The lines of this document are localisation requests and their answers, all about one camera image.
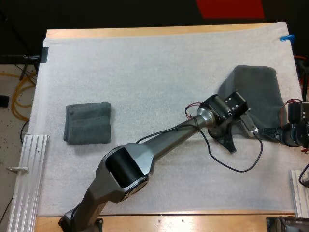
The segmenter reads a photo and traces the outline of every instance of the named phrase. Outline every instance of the gray towel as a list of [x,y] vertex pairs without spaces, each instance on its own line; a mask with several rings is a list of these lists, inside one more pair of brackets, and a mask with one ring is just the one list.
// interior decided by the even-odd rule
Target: gray towel
[[63,140],[68,144],[106,144],[111,141],[108,102],[68,105]]
[[[270,67],[238,65],[222,83],[218,95],[223,98],[238,91],[246,99],[248,114],[262,135],[263,128],[280,126],[279,112],[283,100],[279,91],[276,70]],[[233,134],[243,134],[232,127]]]

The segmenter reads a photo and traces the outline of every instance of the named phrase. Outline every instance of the metal bracket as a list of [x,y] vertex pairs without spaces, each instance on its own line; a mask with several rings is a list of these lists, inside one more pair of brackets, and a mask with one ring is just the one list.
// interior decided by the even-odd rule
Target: metal bracket
[[22,172],[28,173],[28,167],[7,167],[7,170],[11,171],[12,173]]
[[7,232],[34,231],[48,135],[25,135]]

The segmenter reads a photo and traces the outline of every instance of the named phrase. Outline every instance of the black joint cover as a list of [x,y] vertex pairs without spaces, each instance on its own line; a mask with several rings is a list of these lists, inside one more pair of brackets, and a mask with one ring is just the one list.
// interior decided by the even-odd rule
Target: black joint cover
[[238,92],[225,98],[225,103],[232,109],[234,117],[239,117],[248,110],[247,101]]
[[289,122],[298,124],[309,121],[309,102],[299,101],[289,104]]
[[8,108],[10,97],[0,95],[0,107]]

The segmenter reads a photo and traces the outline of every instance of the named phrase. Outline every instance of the red wire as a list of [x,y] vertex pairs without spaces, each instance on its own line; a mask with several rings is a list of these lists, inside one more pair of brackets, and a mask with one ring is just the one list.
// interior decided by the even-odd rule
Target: red wire
[[187,117],[188,119],[191,119],[191,118],[192,118],[191,115],[188,115],[187,109],[189,109],[189,108],[191,108],[191,107],[194,107],[194,106],[200,106],[201,104],[202,104],[201,102],[194,102],[194,103],[191,103],[190,105],[188,105],[188,106],[185,108],[185,110],[184,110],[186,117]]
[[295,55],[294,58],[306,60],[306,57]]

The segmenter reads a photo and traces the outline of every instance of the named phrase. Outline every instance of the wooden table edge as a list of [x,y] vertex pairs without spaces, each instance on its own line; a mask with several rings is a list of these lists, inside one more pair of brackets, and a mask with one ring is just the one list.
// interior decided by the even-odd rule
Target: wooden table edge
[[47,30],[46,38],[76,39],[76,38],[104,38],[104,37],[124,37],[124,36],[177,35],[177,34],[188,34],[188,33],[209,33],[209,32],[245,30],[269,25],[271,25],[271,23],[144,27],[144,28],[50,29]]

